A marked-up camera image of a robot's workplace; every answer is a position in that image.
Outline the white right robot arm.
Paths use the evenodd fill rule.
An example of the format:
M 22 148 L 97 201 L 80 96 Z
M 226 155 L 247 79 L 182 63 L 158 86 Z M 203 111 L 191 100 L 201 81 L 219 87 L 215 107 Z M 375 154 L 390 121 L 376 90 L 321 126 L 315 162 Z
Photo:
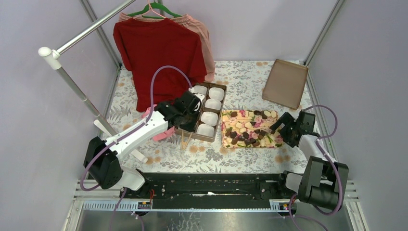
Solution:
M 315 115 L 301 111 L 298 118 L 286 112 L 270 126 L 285 144 L 299 148 L 307 158 L 303 173 L 280 174 L 276 192 L 282 198 L 296 193 L 298 200 L 329 216 L 342 208 L 349 168 L 331 157 L 321 143 L 323 137 L 314 132 L 314 125 Z

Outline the wooden tongs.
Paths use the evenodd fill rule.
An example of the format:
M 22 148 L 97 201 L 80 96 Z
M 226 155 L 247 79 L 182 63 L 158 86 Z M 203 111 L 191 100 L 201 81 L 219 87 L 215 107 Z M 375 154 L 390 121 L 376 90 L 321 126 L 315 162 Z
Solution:
M 189 142 L 191 141 L 192 135 L 193 135 L 193 132 L 188 132 L 185 130 L 181 131 L 181 143 L 180 143 L 181 150 L 187 149 Z

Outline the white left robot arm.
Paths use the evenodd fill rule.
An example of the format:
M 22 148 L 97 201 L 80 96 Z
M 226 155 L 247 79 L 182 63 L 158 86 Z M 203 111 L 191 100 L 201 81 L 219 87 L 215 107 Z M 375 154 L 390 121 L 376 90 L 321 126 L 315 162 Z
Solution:
M 149 114 L 130 128 L 105 140 L 95 137 L 89 141 L 83 166 L 85 173 L 96 180 L 96 186 L 110 189 L 117 185 L 131 190 L 138 198 L 149 193 L 149 185 L 137 170 L 122 166 L 122 161 L 138 146 L 170 128 L 193 125 L 197 122 L 204 96 L 186 91 L 173 101 L 152 106 Z

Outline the gold chocolate box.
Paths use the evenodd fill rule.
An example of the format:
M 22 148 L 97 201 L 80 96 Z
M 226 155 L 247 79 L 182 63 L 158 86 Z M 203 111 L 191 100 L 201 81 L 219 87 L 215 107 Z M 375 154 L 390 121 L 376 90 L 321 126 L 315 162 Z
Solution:
M 221 111 L 224 105 L 227 86 L 216 83 L 203 82 L 193 87 L 194 93 L 201 100 L 201 108 L 192 132 L 176 129 L 176 134 L 183 138 L 214 142 Z

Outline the floral chocolate tray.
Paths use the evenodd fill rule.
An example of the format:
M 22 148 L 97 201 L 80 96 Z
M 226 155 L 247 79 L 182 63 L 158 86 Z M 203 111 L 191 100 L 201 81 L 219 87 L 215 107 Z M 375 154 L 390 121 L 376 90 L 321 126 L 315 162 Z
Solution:
M 224 110 L 221 112 L 221 141 L 225 148 L 279 148 L 283 139 L 270 127 L 277 111 Z

